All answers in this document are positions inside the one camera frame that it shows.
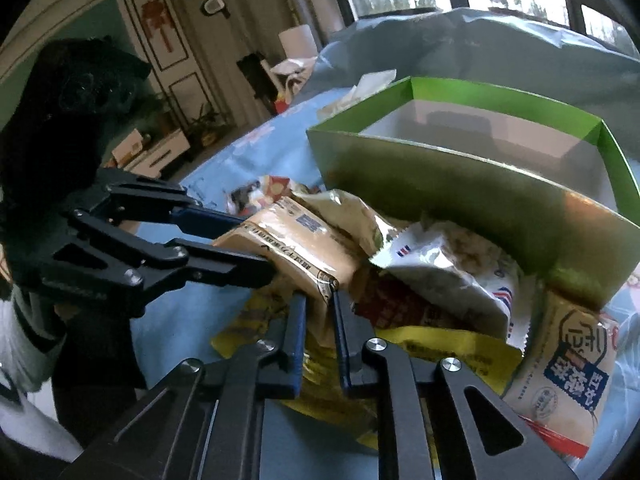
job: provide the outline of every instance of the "metal screw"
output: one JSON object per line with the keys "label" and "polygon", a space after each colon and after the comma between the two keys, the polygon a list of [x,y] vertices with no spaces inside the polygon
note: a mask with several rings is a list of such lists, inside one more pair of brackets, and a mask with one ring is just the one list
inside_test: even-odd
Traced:
{"label": "metal screw", "polygon": [[135,269],[127,269],[124,271],[124,277],[129,280],[131,285],[137,285],[142,281],[142,276]]}
{"label": "metal screw", "polygon": [[255,344],[263,352],[271,352],[271,350],[276,348],[275,343],[269,339],[258,339]]}
{"label": "metal screw", "polygon": [[200,370],[201,366],[202,363],[200,361],[198,361],[197,359],[189,358],[180,363],[180,370],[185,374],[194,374],[198,370]]}
{"label": "metal screw", "polygon": [[449,372],[457,372],[462,368],[462,363],[455,357],[445,357],[442,360],[442,367]]}
{"label": "metal screw", "polygon": [[367,341],[367,348],[374,352],[382,352],[386,348],[386,341],[379,337],[372,337]]}

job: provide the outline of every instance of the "cardboard box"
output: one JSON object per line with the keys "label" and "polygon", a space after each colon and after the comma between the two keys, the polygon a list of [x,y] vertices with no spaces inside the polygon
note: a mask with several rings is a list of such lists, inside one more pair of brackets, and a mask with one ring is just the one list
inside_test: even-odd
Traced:
{"label": "cardboard box", "polygon": [[[433,113],[436,127],[421,128]],[[397,218],[417,220],[426,210],[472,229],[584,306],[604,306],[640,260],[636,181],[604,122],[569,105],[487,84],[409,78],[311,128],[308,138],[329,189]]]}

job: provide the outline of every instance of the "white snack package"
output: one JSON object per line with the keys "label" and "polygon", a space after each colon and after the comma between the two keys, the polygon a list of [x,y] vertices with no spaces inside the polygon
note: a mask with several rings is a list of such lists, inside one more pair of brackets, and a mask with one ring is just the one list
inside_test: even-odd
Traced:
{"label": "white snack package", "polygon": [[507,340],[522,271],[489,240],[449,221],[416,222],[370,262],[478,332]]}
{"label": "white snack package", "polygon": [[583,458],[615,367],[618,324],[555,293],[503,400],[558,453]]}

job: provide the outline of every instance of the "person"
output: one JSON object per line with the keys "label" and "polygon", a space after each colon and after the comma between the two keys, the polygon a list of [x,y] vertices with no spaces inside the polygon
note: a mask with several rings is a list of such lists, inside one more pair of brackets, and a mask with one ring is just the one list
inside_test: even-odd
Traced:
{"label": "person", "polygon": [[0,479],[54,479],[82,453],[78,441],[26,397],[51,377],[65,321],[76,311],[18,286],[9,301],[0,301]]}

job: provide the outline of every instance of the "circular stamp logo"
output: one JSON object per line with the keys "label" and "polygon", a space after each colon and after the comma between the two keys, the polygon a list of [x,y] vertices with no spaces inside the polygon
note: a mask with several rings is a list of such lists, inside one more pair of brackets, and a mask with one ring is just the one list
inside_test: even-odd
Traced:
{"label": "circular stamp logo", "polygon": [[531,410],[533,412],[534,420],[545,420],[549,418],[551,414],[558,407],[558,394],[553,388],[545,386],[540,388],[533,395],[531,401]]}

